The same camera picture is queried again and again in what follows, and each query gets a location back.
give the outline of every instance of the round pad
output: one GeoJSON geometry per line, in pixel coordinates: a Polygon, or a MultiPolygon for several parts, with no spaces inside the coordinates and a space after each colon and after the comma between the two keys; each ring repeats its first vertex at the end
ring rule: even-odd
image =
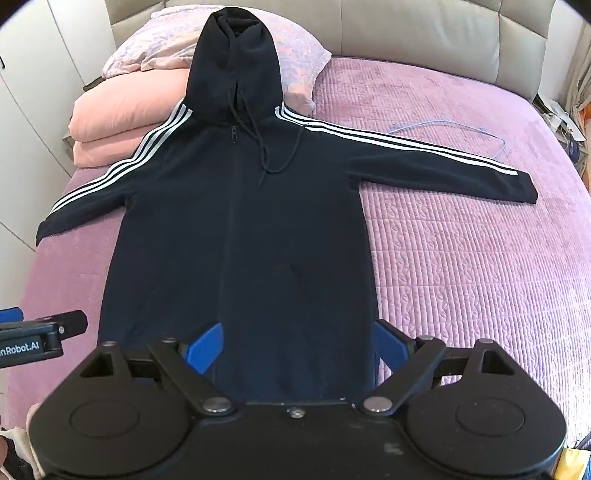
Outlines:
{"type": "Polygon", "coordinates": [[[525,414],[511,402],[500,398],[481,398],[460,405],[456,410],[456,420],[476,435],[506,437],[521,428],[525,414]]]}
{"type": "Polygon", "coordinates": [[[108,377],[82,383],[52,395],[31,420],[31,441],[46,469],[131,475],[170,456],[189,431],[186,406],[164,391],[108,377]]]}
{"type": "Polygon", "coordinates": [[[566,435],[554,403],[529,379],[465,375],[410,402],[407,430],[440,465],[470,476],[518,476],[550,467],[566,435]]]}

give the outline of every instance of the yellow package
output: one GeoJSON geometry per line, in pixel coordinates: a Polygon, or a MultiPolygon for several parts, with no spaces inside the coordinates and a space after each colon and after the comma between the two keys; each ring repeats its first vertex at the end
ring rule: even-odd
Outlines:
{"type": "Polygon", "coordinates": [[[581,480],[587,469],[591,452],[588,450],[562,450],[558,467],[554,473],[555,480],[581,480]]]}

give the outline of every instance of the gray headboard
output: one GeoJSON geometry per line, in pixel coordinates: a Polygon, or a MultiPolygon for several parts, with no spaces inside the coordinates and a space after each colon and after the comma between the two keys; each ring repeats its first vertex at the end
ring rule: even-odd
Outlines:
{"type": "MultiPolygon", "coordinates": [[[[287,17],[333,55],[397,61],[532,99],[555,0],[236,0],[287,17]]],[[[119,46],[152,12],[216,1],[105,0],[119,46]]]]}

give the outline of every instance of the blue cable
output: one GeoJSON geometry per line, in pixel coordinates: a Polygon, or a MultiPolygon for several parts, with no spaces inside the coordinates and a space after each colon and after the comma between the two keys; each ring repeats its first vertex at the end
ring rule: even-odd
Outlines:
{"type": "Polygon", "coordinates": [[[406,127],[399,127],[399,128],[397,128],[395,130],[391,130],[390,132],[387,132],[386,134],[387,135],[394,135],[394,134],[397,134],[398,132],[403,132],[405,130],[410,130],[411,128],[422,127],[423,125],[431,125],[431,124],[449,124],[449,125],[455,125],[457,127],[467,128],[468,130],[471,130],[473,132],[480,133],[480,134],[483,134],[483,135],[487,135],[489,137],[496,138],[497,140],[501,140],[503,142],[503,146],[496,153],[496,155],[494,157],[492,157],[493,160],[496,160],[499,157],[499,155],[501,155],[503,153],[503,150],[505,149],[505,147],[507,145],[507,142],[503,138],[497,137],[496,135],[487,132],[483,128],[471,127],[470,125],[461,124],[460,122],[454,122],[452,120],[439,120],[439,119],[427,120],[425,122],[419,122],[419,123],[416,123],[416,124],[410,124],[410,125],[407,125],[406,127]]]}

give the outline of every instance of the white stripe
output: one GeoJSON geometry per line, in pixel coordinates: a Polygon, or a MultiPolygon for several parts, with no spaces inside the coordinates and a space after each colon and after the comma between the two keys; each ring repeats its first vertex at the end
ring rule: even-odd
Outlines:
{"type": "Polygon", "coordinates": [[[84,185],[81,185],[80,187],[76,188],[75,190],[72,190],[68,194],[64,195],[53,206],[53,208],[50,211],[50,214],[52,214],[54,212],[54,210],[56,210],[58,207],[60,207],[61,204],[63,202],[65,202],[66,200],[68,200],[69,198],[72,198],[73,196],[77,195],[78,193],[81,193],[81,192],[83,192],[83,191],[85,191],[85,190],[87,190],[99,183],[103,183],[104,181],[108,181],[110,178],[112,178],[114,175],[116,175],[122,169],[126,168],[128,165],[131,165],[137,161],[140,161],[141,158],[143,158],[144,154],[146,154],[148,152],[148,150],[152,147],[152,145],[154,144],[154,141],[158,137],[158,135],[161,132],[163,132],[164,130],[166,130],[167,128],[171,127],[171,124],[174,123],[176,120],[181,118],[181,116],[184,114],[185,109],[186,109],[186,107],[184,105],[182,105],[182,100],[179,101],[179,103],[176,104],[172,113],[170,114],[170,116],[168,117],[168,119],[166,120],[165,123],[150,130],[148,133],[146,133],[144,135],[142,141],[140,142],[139,146],[135,149],[134,155],[131,158],[126,158],[124,160],[121,160],[121,161],[118,161],[117,163],[112,164],[109,167],[109,169],[100,177],[98,177],[94,180],[91,180],[90,182],[87,182],[84,185]]]}
{"type": "MultiPolygon", "coordinates": [[[[298,113],[294,113],[291,110],[289,110],[288,108],[285,108],[285,105],[282,104],[281,105],[281,111],[282,114],[284,116],[288,116],[294,120],[301,120],[304,122],[310,122],[311,119],[309,117],[306,116],[302,116],[299,115],[298,113]]],[[[491,158],[486,158],[486,157],[481,157],[480,155],[475,155],[472,153],[468,153],[468,152],[459,152],[457,150],[454,150],[452,148],[447,148],[447,147],[442,147],[440,145],[431,145],[431,144],[424,144],[421,142],[417,142],[417,141],[413,141],[413,140],[409,140],[406,138],[401,138],[401,137],[393,137],[392,135],[386,135],[386,134],[380,134],[377,132],[367,132],[364,130],[356,130],[354,128],[347,128],[347,127],[342,127],[340,125],[335,125],[335,124],[331,124],[328,122],[323,122],[321,120],[313,120],[314,123],[317,124],[323,124],[324,126],[326,126],[327,128],[332,128],[336,131],[341,131],[341,132],[345,132],[345,133],[351,133],[351,134],[355,134],[355,135],[360,135],[362,137],[366,137],[366,138],[376,138],[379,140],[385,140],[388,142],[394,142],[397,143],[399,145],[408,145],[410,147],[417,147],[417,148],[424,148],[427,150],[433,150],[435,152],[445,152],[445,153],[449,153],[450,155],[455,155],[455,156],[459,156],[459,157],[466,157],[466,158],[472,158],[474,160],[479,160],[479,161],[483,161],[486,163],[490,163],[492,165],[496,165],[497,167],[501,167],[501,168],[505,168],[507,170],[515,170],[513,167],[509,166],[509,165],[505,165],[504,163],[495,161],[491,158]]]]}
{"type": "Polygon", "coordinates": [[[450,154],[444,153],[444,152],[435,152],[433,150],[429,150],[426,148],[405,147],[403,145],[397,145],[397,144],[393,144],[393,143],[383,142],[380,140],[373,140],[372,138],[362,137],[362,136],[359,136],[356,134],[355,135],[344,134],[342,132],[337,131],[337,129],[332,130],[332,129],[328,128],[327,125],[324,124],[324,122],[316,122],[316,121],[304,122],[304,121],[299,121],[294,118],[284,116],[281,114],[279,107],[276,107],[275,115],[277,116],[277,118],[279,118],[281,120],[292,122],[296,125],[306,125],[306,128],[308,130],[311,130],[314,132],[325,132],[328,134],[336,135],[337,137],[346,138],[348,140],[355,140],[357,142],[379,145],[381,147],[393,148],[395,150],[422,151],[422,152],[426,152],[426,153],[433,153],[435,155],[440,155],[442,157],[451,158],[452,160],[455,160],[455,161],[458,161],[461,163],[465,163],[467,165],[476,165],[479,167],[492,168],[493,170],[496,170],[500,173],[504,173],[507,175],[517,175],[518,174],[515,170],[507,170],[505,168],[495,167],[494,165],[491,165],[489,163],[484,163],[484,162],[476,161],[476,160],[469,160],[467,158],[462,158],[462,157],[456,157],[454,155],[450,155],[450,154]]]}
{"type": "Polygon", "coordinates": [[[86,192],[81,192],[80,194],[78,194],[75,197],[70,198],[68,201],[64,202],[62,205],[60,205],[58,208],[55,208],[54,212],[58,211],[60,208],[65,207],[66,205],[68,205],[68,203],[70,202],[74,202],[75,200],[78,200],[86,195],[89,195],[91,193],[94,192],[98,192],[99,190],[102,190],[104,188],[107,188],[109,185],[114,184],[117,180],[119,180],[121,177],[123,177],[124,175],[127,175],[129,172],[134,171],[136,168],[140,168],[142,165],[144,165],[150,158],[152,158],[154,156],[154,154],[156,153],[156,151],[160,148],[160,146],[166,141],[166,139],[172,135],[172,133],[178,128],[180,127],[183,123],[185,123],[185,121],[191,116],[192,110],[190,109],[186,109],[187,112],[184,114],[184,116],[180,119],[180,121],[176,122],[174,124],[174,126],[172,126],[171,128],[168,129],[168,131],[160,138],[160,140],[158,141],[158,143],[154,146],[154,148],[152,150],[150,150],[150,152],[146,155],[146,157],[139,162],[136,162],[130,166],[128,166],[124,171],[120,172],[118,175],[116,175],[115,177],[111,178],[109,181],[107,182],[103,182],[100,185],[95,186],[94,188],[86,191],[86,192]]]}

